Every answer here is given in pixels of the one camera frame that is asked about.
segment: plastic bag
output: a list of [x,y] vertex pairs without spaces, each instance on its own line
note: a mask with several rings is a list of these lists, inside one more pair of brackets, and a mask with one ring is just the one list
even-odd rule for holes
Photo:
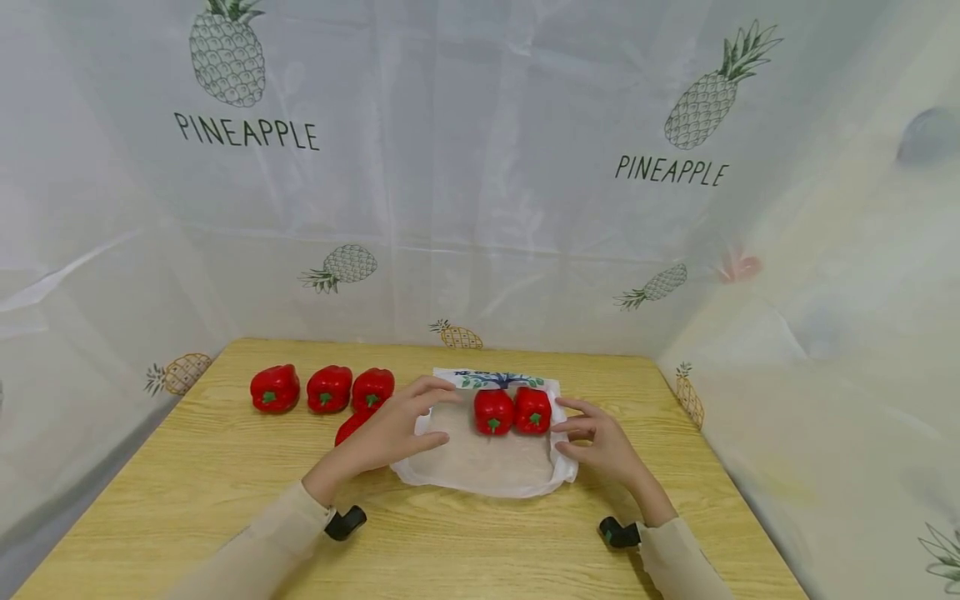
[[469,369],[434,369],[433,374],[452,382],[463,402],[442,403],[417,419],[416,433],[445,431],[450,441],[428,452],[390,465],[400,479],[412,486],[433,485],[501,498],[529,498],[556,490],[577,477],[577,463],[554,447],[566,434],[488,437],[473,427],[473,397],[478,390],[505,389],[511,397],[516,388],[546,391],[552,415],[550,423],[566,420],[557,404],[560,382],[514,372]]

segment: forearm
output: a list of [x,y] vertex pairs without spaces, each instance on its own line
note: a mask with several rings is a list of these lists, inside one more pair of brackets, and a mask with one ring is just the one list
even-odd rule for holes
[[313,553],[333,516],[298,482],[170,591],[169,600],[266,600]]
[[633,476],[627,483],[627,491],[634,497],[647,527],[660,527],[677,518],[677,510],[673,508],[670,497],[642,462],[638,462],[634,469]]
[[642,462],[627,489],[646,523],[640,528],[643,568],[664,600],[732,600],[663,486]]

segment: white curtain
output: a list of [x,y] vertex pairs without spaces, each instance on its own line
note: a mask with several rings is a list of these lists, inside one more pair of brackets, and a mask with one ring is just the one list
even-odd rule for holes
[[954,3],[5,13],[0,551],[236,337],[482,340],[656,358],[811,596],[950,583]]

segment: wooden table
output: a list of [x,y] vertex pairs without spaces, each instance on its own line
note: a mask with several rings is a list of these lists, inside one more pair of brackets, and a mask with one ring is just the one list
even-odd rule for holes
[[[284,416],[250,405],[259,370],[327,364],[390,369],[399,384],[433,367],[514,371],[560,380],[623,423],[740,600],[805,598],[793,575],[649,360],[536,352],[238,340],[136,453],[15,596],[154,598],[213,554],[332,447],[346,414]],[[529,500],[404,486],[389,469],[347,485],[341,509],[370,521],[323,541],[285,598],[659,598],[636,552],[597,534],[608,515],[638,517],[616,485],[577,481]]]

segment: pineapple illustration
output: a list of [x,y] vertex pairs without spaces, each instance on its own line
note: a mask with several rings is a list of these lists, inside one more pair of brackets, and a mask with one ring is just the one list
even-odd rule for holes
[[666,298],[671,292],[684,285],[685,282],[686,265],[681,263],[657,273],[641,289],[631,290],[625,292],[623,296],[617,296],[615,298],[616,304],[621,307],[620,310],[634,310],[644,300]]
[[174,396],[183,396],[200,380],[211,363],[213,359],[206,354],[192,352],[184,354],[165,368],[154,364],[147,370],[147,385],[143,389],[150,392],[151,396],[156,396],[161,389]]
[[956,542],[934,529],[929,523],[926,524],[926,529],[933,540],[919,538],[920,544],[930,556],[937,559],[936,563],[926,566],[926,572],[947,580],[944,584],[945,593],[960,596],[960,529],[953,531]]
[[347,244],[331,252],[324,259],[324,269],[304,271],[299,279],[303,287],[312,287],[318,294],[337,293],[337,283],[354,283],[373,275],[376,258],[358,244]]
[[473,333],[465,327],[454,327],[450,321],[442,319],[430,325],[430,331],[440,334],[447,348],[473,348],[479,350],[483,347],[483,340],[480,336]]
[[693,384],[690,383],[690,372],[693,367],[690,363],[681,363],[677,368],[677,398],[680,399],[680,405],[690,416],[690,420],[697,426],[697,429],[704,428],[704,405],[700,402]]
[[197,82],[220,102],[252,107],[267,86],[263,46],[250,21],[260,0],[207,0],[190,30],[190,56]]
[[733,106],[736,85],[756,75],[753,69],[770,62],[762,56],[783,41],[770,39],[776,28],[760,31],[759,22],[754,21],[746,34],[739,30],[733,45],[724,40],[723,66],[691,85],[670,112],[663,132],[671,144],[690,150],[710,137]]

